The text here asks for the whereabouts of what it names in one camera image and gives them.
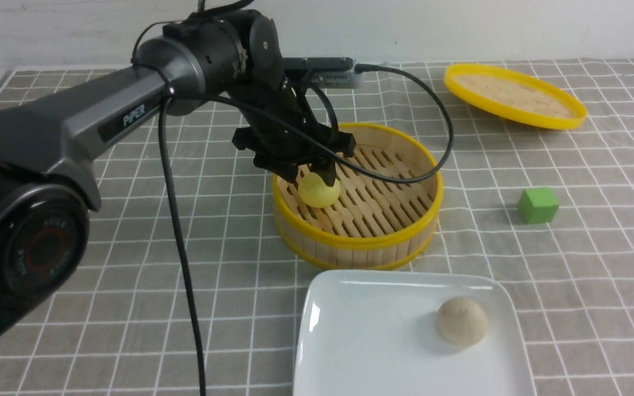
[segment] checkered tablecloth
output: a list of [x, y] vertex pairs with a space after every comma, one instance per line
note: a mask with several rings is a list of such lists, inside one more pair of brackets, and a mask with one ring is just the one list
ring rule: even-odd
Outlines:
[[[446, 92], [449, 63], [400, 65], [441, 95], [456, 128], [438, 234], [403, 270], [503, 284], [539, 396], [634, 396], [634, 60], [495, 64], [564, 88], [589, 118], [573, 132], [507, 122]], [[0, 90], [0, 108], [109, 72], [20, 68]], [[445, 125], [431, 99], [399, 77], [367, 80], [355, 92], [327, 91], [339, 120], [385, 123], [440, 155]], [[195, 394], [154, 122], [95, 163], [103, 209], [88, 253], [62, 290], [0, 339], [0, 394]], [[246, 125], [237, 111], [206, 105], [168, 125], [211, 394], [289, 395], [317, 271], [277, 235], [269, 176], [231, 145]], [[553, 223], [518, 217], [531, 186], [554, 189]]]

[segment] bamboo steamer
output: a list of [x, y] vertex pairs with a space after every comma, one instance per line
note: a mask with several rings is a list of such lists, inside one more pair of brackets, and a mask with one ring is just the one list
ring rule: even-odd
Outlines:
[[[346, 123], [340, 130], [357, 141], [349, 160], [398, 178], [421, 175], [436, 165], [427, 148], [393, 128]], [[301, 167], [297, 183], [307, 172]], [[383, 183], [337, 165], [339, 200], [323, 210], [300, 200], [297, 186], [274, 175], [275, 223], [283, 240], [321, 268], [395, 269], [425, 250], [437, 226], [444, 185], [437, 175], [413, 185]]]

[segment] green cube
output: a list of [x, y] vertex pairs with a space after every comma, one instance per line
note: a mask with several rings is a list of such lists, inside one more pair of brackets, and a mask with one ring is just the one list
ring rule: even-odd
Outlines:
[[549, 187], [525, 189], [518, 201], [518, 211], [526, 224], [549, 223], [558, 208], [559, 202]]

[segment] yellow rim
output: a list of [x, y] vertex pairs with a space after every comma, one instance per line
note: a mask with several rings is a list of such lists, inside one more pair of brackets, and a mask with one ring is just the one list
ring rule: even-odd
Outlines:
[[[432, 157], [430, 151], [425, 148], [425, 146], [421, 145], [420, 142], [409, 137], [403, 132], [399, 130], [395, 130], [393, 128], [388, 128], [383, 125], [378, 124], [370, 124], [370, 123], [342, 123], [339, 124], [340, 128], [357, 128], [357, 127], [367, 127], [367, 128], [375, 128], [379, 130], [384, 130], [388, 133], [393, 133], [395, 135], [404, 138], [408, 142], [417, 146], [427, 158], [432, 162], [432, 165], [437, 165], [437, 161]], [[352, 250], [371, 250], [371, 249], [379, 249], [385, 248], [386, 246], [397, 245], [402, 241], [409, 240], [415, 234], [419, 233], [425, 226], [430, 223], [430, 221], [437, 216], [437, 213], [440, 210], [440, 206], [442, 206], [442, 199], [444, 198], [444, 183], [442, 180], [442, 175], [440, 172], [437, 172], [435, 175], [437, 191], [435, 194], [435, 201], [430, 206], [430, 209], [426, 211], [426, 213], [418, 219], [415, 223], [403, 228], [402, 230], [395, 231], [395, 233], [383, 236], [370, 236], [369, 238], [348, 238], [347, 236], [339, 236], [330, 233], [326, 233], [325, 231], [318, 230], [313, 226], [309, 225], [305, 220], [299, 218], [295, 213], [292, 213], [290, 208], [287, 207], [287, 204], [282, 198], [280, 194], [280, 189], [277, 185], [278, 177], [274, 175], [272, 177], [272, 194], [275, 198], [275, 207], [279, 211], [280, 214], [285, 218], [285, 220], [290, 223], [293, 227], [297, 228], [300, 233], [310, 237], [314, 241], [319, 241], [324, 245], [334, 246], [335, 248], [342, 249], [352, 249]]]
[[[326, 261], [322, 261], [322, 260], [319, 260], [317, 258], [314, 258], [314, 257], [310, 256], [309, 254], [305, 253], [304, 251], [300, 250], [299, 248], [297, 248], [297, 246], [294, 243], [292, 243], [292, 241], [287, 239], [287, 237], [285, 236], [285, 233], [283, 233], [283, 231], [282, 231], [282, 228], [280, 228], [280, 224], [277, 221], [277, 219], [275, 220], [275, 226], [277, 227], [277, 231], [278, 231], [278, 233], [280, 233], [280, 236], [281, 236], [282, 240], [285, 242], [285, 245], [287, 245], [290, 248], [290, 250], [293, 251], [293, 253], [297, 254], [297, 256], [300, 259], [303, 259], [304, 261], [307, 261], [307, 263], [313, 264], [314, 266], [317, 266], [317, 267], [322, 268], [322, 269], [346, 269], [346, 268], [342, 268], [342, 267], [338, 267], [338, 266], [333, 266], [332, 264], [327, 263]], [[362, 269], [368, 269], [368, 270], [373, 270], [373, 271], [390, 271], [390, 270], [394, 270], [394, 269], [400, 268], [400, 267], [404, 266], [407, 263], [410, 263], [410, 261], [413, 261], [413, 259], [415, 259], [417, 256], [419, 256], [420, 253], [422, 253], [425, 250], [425, 248], [427, 248], [427, 246], [430, 245], [430, 241], [432, 240], [432, 237], [435, 236], [435, 232], [436, 232], [436, 230], [433, 230], [432, 234], [427, 237], [427, 239], [425, 240], [424, 243], [422, 243], [422, 246], [420, 246], [412, 254], [408, 254], [407, 257], [405, 257], [403, 259], [401, 258], [400, 260], [394, 261], [393, 263], [390, 263], [390, 264], [385, 264], [385, 265], [382, 265], [382, 266], [362, 268]]]
[[[506, 106], [503, 103], [490, 100], [489, 98], [478, 95], [478, 93], [471, 92], [467, 88], [461, 86], [455, 81], [455, 77], [459, 75], [490, 75], [503, 80], [512, 81], [520, 85], [524, 85], [528, 88], [543, 92], [550, 97], [555, 98], [559, 103], [568, 108], [573, 114], [573, 118], [556, 118], [549, 117], [548, 115], [541, 115], [537, 113], [531, 113], [529, 111], [520, 110]], [[561, 89], [554, 87], [554, 85], [547, 82], [538, 80], [537, 78], [518, 73], [513, 70], [506, 70], [503, 68], [497, 68], [489, 65], [477, 65], [470, 63], [460, 63], [451, 65], [447, 68], [445, 73], [445, 86], [451, 93], [456, 95], [461, 100], [480, 108], [481, 110], [488, 111], [497, 116], [507, 118], [508, 120], [517, 121], [519, 123], [537, 126], [540, 128], [554, 129], [554, 130], [567, 130], [574, 129], [581, 126], [583, 121], [588, 115], [586, 107], [569, 93], [562, 91]]]

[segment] black cable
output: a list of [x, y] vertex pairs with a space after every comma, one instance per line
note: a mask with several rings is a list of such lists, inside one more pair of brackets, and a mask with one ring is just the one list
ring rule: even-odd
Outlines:
[[253, 2], [254, 0], [239, 0], [238, 2], [222, 5], [221, 7], [214, 7], [214, 8], [210, 8], [209, 10], [204, 10], [205, 1], [200, 0], [198, 5], [201, 8], [201, 10], [198, 10], [198, 12], [194, 14], [194, 17], [191, 16], [190, 18], [187, 18], [186, 20], [165, 20], [161, 22], [151, 23], [151, 25], [146, 26], [146, 28], [143, 31], [141, 31], [141, 34], [139, 35], [139, 37], [136, 38], [136, 43], [134, 43], [134, 48], [131, 51], [131, 64], [136, 65], [138, 63], [138, 57], [136, 57], [136, 53], [138, 52], [139, 45], [141, 44], [141, 40], [143, 40], [143, 37], [146, 35], [146, 33], [148, 33], [149, 30], [151, 30], [152, 27], [158, 26], [158, 25], [165, 25], [168, 23], [182, 23], [182, 22], [197, 22], [199, 24], [203, 20], [209, 20], [216, 16], [219, 16], [225, 13], [231, 13], [234, 11], [238, 11], [242, 8], [248, 7], [248, 5], [250, 5]]
[[317, 98], [319, 98], [319, 100], [322, 102], [322, 105], [324, 105], [324, 108], [327, 111], [327, 118], [329, 119], [330, 127], [332, 128], [331, 140], [336, 139], [339, 135], [339, 121], [337, 121], [337, 113], [335, 113], [334, 111], [334, 106], [332, 106], [332, 102], [329, 101], [329, 98], [327, 98], [327, 94], [324, 93], [323, 90], [320, 90], [320, 88], [314, 85], [312, 82], [304, 81], [302, 82], [302, 84], [305, 85], [305, 87], [310, 88], [310, 90], [312, 90], [312, 92], [314, 92], [315, 95], [317, 95]]
[[425, 90], [425, 92], [427, 92], [430, 95], [430, 97], [433, 98], [433, 100], [435, 100], [435, 103], [437, 103], [437, 106], [440, 108], [440, 111], [442, 112], [442, 116], [445, 118], [445, 121], [447, 122], [448, 140], [447, 140], [447, 147], [445, 148], [445, 152], [442, 154], [442, 158], [440, 158], [440, 160], [438, 161], [437, 166], [435, 166], [431, 171], [425, 174], [430, 176], [434, 175], [440, 170], [440, 168], [442, 168], [444, 163], [447, 162], [447, 159], [451, 154], [451, 149], [453, 148], [453, 124], [451, 123], [451, 117], [447, 111], [447, 108], [445, 107], [445, 104], [442, 103], [442, 101], [437, 96], [437, 94], [430, 87], [428, 87], [427, 84], [422, 82], [420, 78], [416, 78], [414, 75], [408, 73], [405, 70], [400, 70], [397, 68], [389, 68], [387, 66], [380, 66], [380, 65], [369, 65], [367, 63], [359, 63], [354, 66], [354, 73], [361, 74], [367, 71], [382, 71], [386, 73], [402, 75], [403, 77], [409, 78], [415, 84], [419, 85], [420, 88]]
[[168, 189], [168, 205], [171, 208], [171, 221], [173, 222], [173, 233], [176, 236], [176, 244], [178, 245], [178, 255], [181, 259], [181, 269], [183, 269], [183, 281], [185, 293], [187, 295], [187, 307], [189, 308], [189, 318], [192, 324], [192, 334], [194, 335], [194, 345], [197, 351], [197, 368], [199, 371], [199, 394], [207, 396], [206, 375], [204, 370], [204, 357], [202, 348], [202, 336], [199, 330], [199, 321], [197, 319], [197, 308], [194, 303], [194, 293], [192, 288], [192, 278], [189, 273], [189, 263], [187, 260], [187, 251], [184, 247], [183, 226], [178, 211], [178, 199], [176, 198], [176, 188], [173, 182], [173, 171], [171, 169], [171, 161], [168, 160], [168, 143], [166, 142], [166, 115], [167, 108], [172, 98], [169, 97], [161, 103], [161, 111], [158, 115], [158, 145], [161, 149], [161, 163], [163, 165], [163, 175], [166, 178], [166, 188]]
[[279, 126], [280, 128], [287, 130], [290, 133], [295, 133], [296, 135], [299, 135], [300, 138], [305, 139], [308, 143], [310, 143], [311, 145], [314, 145], [315, 147], [319, 148], [320, 150], [324, 151], [324, 153], [329, 156], [330, 158], [332, 158], [334, 161], [341, 163], [343, 166], [346, 166], [347, 168], [352, 169], [354, 172], [357, 173], [362, 173], [363, 175], [366, 175], [370, 178], [373, 178], [375, 180], [380, 180], [384, 183], [393, 183], [393, 184], [412, 184], [412, 183], [419, 183], [423, 180], [427, 180], [428, 178], [431, 178], [433, 175], [435, 175], [435, 173], [437, 173], [440, 168], [442, 168], [443, 162], [439, 162], [436, 166], [434, 166], [432, 168], [432, 170], [428, 171], [427, 173], [420, 175], [420, 176], [416, 176], [414, 178], [407, 178], [407, 179], [402, 179], [402, 178], [391, 178], [390, 176], [385, 176], [385, 175], [381, 175], [379, 173], [375, 173], [371, 170], [362, 168], [358, 165], [355, 165], [354, 163], [345, 160], [342, 156], [338, 155], [337, 153], [334, 153], [334, 151], [330, 150], [327, 146], [323, 145], [322, 143], [318, 142], [317, 140], [315, 140], [314, 138], [310, 137], [309, 135], [307, 135], [306, 133], [302, 132], [301, 130], [295, 128], [294, 126], [286, 123], [284, 120], [279, 119], [278, 117], [275, 117], [274, 115], [272, 115], [271, 113], [267, 113], [266, 111], [263, 111], [261, 109], [259, 109], [258, 107], [249, 105], [247, 103], [244, 103], [242, 101], [237, 101], [237, 100], [233, 100], [232, 98], [226, 98], [226, 97], [219, 97], [216, 95], [206, 95], [205, 93], [196, 93], [195, 95], [174, 95], [174, 98], [178, 98], [179, 100], [204, 100], [204, 101], [216, 101], [218, 103], [224, 103], [224, 105], [229, 105], [229, 106], [233, 106], [236, 108], [239, 108], [241, 110], [244, 111], [249, 111], [251, 113], [256, 114], [257, 116], [266, 118], [266, 120], [271, 121], [272, 123], [275, 123], [275, 125]]

